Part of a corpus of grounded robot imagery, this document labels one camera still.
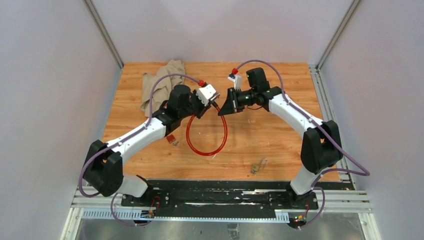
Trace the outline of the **red cable lock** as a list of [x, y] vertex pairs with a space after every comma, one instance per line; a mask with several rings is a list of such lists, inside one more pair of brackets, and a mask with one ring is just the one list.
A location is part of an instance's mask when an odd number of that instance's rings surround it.
[[219, 116], [217, 103], [210, 106], [202, 119], [192, 115], [187, 119], [185, 141], [187, 150], [194, 156], [216, 157], [224, 149], [229, 137], [229, 127], [224, 116]]

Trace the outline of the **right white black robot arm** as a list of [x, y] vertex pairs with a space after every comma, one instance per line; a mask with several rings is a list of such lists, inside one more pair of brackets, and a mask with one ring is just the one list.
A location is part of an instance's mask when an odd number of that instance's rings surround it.
[[242, 90], [242, 77], [234, 68], [228, 79], [234, 86], [227, 90], [227, 97], [218, 115], [241, 113], [246, 107], [258, 105], [284, 120], [301, 137], [300, 160], [302, 166], [290, 181], [283, 200], [297, 209], [306, 202], [313, 187], [325, 170], [333, 167], [342, 157], [340, 132], [333, 120], [324, 121], [309, 114], [297, 105], [278, 86], [272, 87], [261, 67], [246, 72], [250, 86]]

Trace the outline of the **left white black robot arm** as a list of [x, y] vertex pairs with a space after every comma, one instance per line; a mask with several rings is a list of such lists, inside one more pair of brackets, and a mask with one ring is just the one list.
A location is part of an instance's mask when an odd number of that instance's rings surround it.
[[149, 206], [153, 193], [148, 182], [141, 176], [123, 173], [125, 163], [149, 144], [170, 135], [187, 117], [200, 118], [211, 107], [219, 93], [210, 84], [191, 90], [177, 85], [169, 98], [162, 102], [145, 122], [128, 133], [108, 142], [94, 141], [82, 167], [78, 188], [85, 197], [92, 194], [83, 191], [83, 181], [97, 190], [99, 195], [130, 195], [140, 206]]

